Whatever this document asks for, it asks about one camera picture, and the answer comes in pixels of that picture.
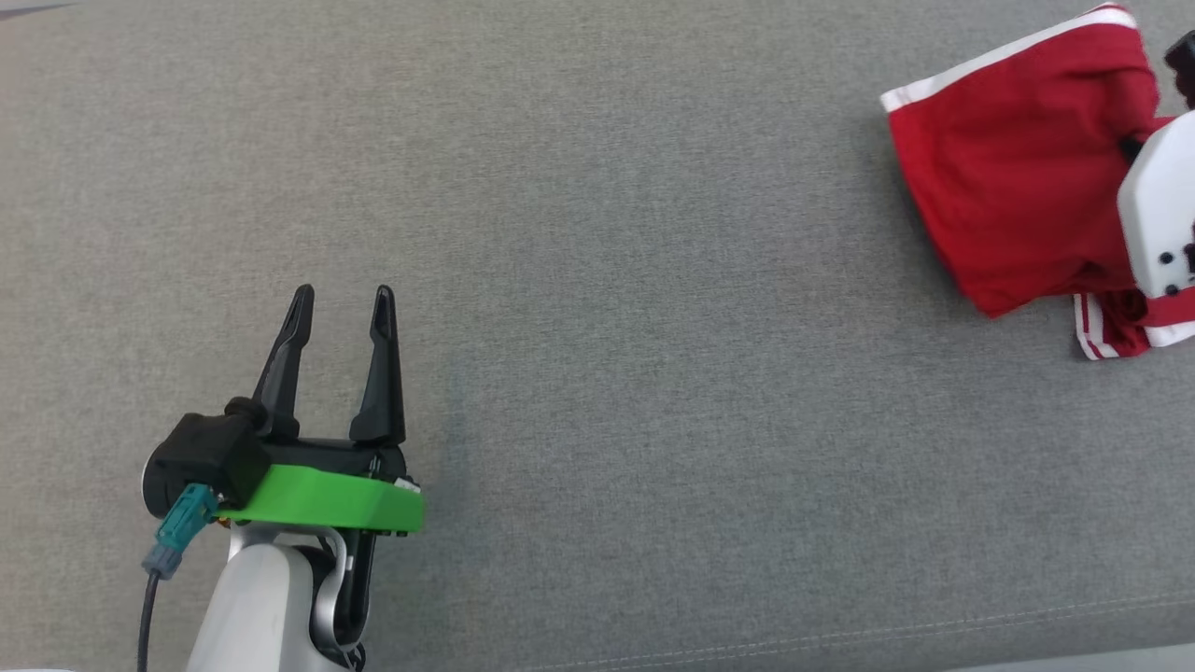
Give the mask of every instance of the gray couch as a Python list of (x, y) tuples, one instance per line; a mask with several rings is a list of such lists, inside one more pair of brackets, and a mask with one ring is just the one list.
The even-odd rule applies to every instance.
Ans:
[[(143, 460), (393, 286), (424, 533), (374, 670), (943, 670), (1190, 641), (1195, 346), (952, 288), (877, 97), (1091, 0), (84, 0), (0, 20), (0, 665), (131, 667)], [(1151, 55), (1187, 0), (1133, 10)], [(1165, 110), (1178, 111), (1165, 87)], [(226, 539), (164, 585), (180, 670)]]

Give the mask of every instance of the green plastic plate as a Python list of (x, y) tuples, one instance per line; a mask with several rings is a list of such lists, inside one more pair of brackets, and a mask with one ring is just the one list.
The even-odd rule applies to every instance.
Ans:
[(423, 495), (386, 481), (275, 464), (249, 506), (221, 508), (216, 515), (237, 521), (418, 532), (423, 527)]

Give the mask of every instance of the red cloth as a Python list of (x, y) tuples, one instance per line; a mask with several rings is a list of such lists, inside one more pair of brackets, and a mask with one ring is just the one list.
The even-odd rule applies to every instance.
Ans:
[(883, 103), (930, 237), (981, 311), (1135, 287), (1120, 142), (1169, 120), (1153, 117), (1157, 80), (1126, 10), (1097, 7)]
[(1195, 336), (1195, 292), (1160, 299), (1136, 289), (1076, 294), (1074, 324), (1089, 359), (1135, 358)]

